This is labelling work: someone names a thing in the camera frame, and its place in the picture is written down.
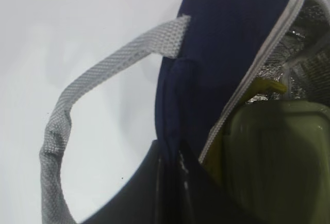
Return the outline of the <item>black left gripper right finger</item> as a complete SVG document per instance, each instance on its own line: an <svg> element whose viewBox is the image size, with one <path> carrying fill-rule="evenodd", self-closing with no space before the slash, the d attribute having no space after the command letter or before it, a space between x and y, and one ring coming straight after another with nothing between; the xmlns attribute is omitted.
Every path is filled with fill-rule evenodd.
<svg viewBox="0 0 330 224"><path fill-rule="evenodd" d="M177 169L182 223L232 223L227 199L184 141Z"/></svg>

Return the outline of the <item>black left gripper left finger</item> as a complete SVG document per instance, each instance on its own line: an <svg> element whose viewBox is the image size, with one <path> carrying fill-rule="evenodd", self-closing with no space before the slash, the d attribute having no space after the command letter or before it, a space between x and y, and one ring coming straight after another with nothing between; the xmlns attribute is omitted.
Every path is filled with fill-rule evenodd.
<svg viewBox="0 0 330 224"><path fill-rule="evenodd" d="M129 181L84 223L167 223L162 201L162 179L160 146L154 140Z"/></svg>

